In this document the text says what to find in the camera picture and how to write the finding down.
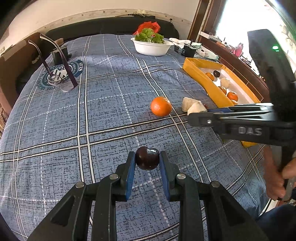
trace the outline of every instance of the eyeglasses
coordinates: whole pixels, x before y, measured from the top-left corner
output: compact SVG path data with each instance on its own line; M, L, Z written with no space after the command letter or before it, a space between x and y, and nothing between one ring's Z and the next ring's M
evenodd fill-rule
M74 77L74 75L72 73L71 67L69 66L69 64L68 64L68 62L67 62L67 60L65 58L65 55L63 54L61 48L52 39L45 36L44 34L40 34L40 38L52 43L57 48L57 50L59 51L59 53L61 55L62 62L64 64L65 70L66 70L66 72L67 72L67 74L68 74L68 76L70 78L70 80L65 80L65 79L61 78L59 75L53 74L51 72L48 64L46 63L46 61L42 57L41 51L38 48L38 46L33 41L29 40L28 43L35 46L35 48L37 49L37 51L38 51L38 53L40 55L41 62L43 63L46 71L49 74L49 78L47 80L48 83L50 85L53 85L53 86L58 86L59 85L61 91L69 92L70 90L74 89L78 85L78 83L77 83L77 81L76 81L76 79L75 79L75 77Z

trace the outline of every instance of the person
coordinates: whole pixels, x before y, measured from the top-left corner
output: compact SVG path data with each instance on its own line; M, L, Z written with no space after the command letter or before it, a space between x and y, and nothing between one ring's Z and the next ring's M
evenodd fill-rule
M286 193L283 187L284 179L296 176L296 158L289 162L282 172L279 172L272 158L270 146L264 148L263 156L267 195L273 200L283 198ZM293 190L291 198L296 200L296 189ZM294 240L296 237L296 207L292 204L276 207L261 215L257 219L257 224L270 241Z

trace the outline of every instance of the metal screw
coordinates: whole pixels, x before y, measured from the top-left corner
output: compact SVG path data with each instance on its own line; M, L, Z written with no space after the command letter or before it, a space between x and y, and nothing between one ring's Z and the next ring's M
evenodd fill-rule
M185 179L186 175L184 173L179 173L179 174L177 174L177 178L178 179Z
M118 175L117 175L116 173L113 173L113 174L111 174L111 175L109 176L109 178L110 178L111 180L116 180L116 179L118 178Z
M84 182L77 182L75 184L75 187L77 187L77 188L83 188L84 187Z
M215 187L215 188L220 187L220 183L217 182L217 181L213 181L213 182L211 182L211 185L212 185L213 187Z

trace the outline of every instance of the blue circular sticker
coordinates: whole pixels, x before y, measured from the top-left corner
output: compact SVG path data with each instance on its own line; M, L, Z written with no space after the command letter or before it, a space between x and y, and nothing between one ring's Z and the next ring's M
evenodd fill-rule
M74 77L78 77L82 74L83 71L83 62L81 60L76 60L75 62L68 63ZM63 80L69 79L65 66L63 64L50 67L50 70L53 74L60 76ZM50 90L54 86L48 83L49 74L47 71L44 71L43 75L38 80L38 88L40 90Z

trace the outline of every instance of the white bowl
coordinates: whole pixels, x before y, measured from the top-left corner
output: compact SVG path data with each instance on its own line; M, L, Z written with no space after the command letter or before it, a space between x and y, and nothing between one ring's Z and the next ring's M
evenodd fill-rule
M131 38L133 41L136 51L138 53L150 56L162 56L165 55L174 44L170 41L165 40L163 44L147 43L142 41L136 41L135 38Z

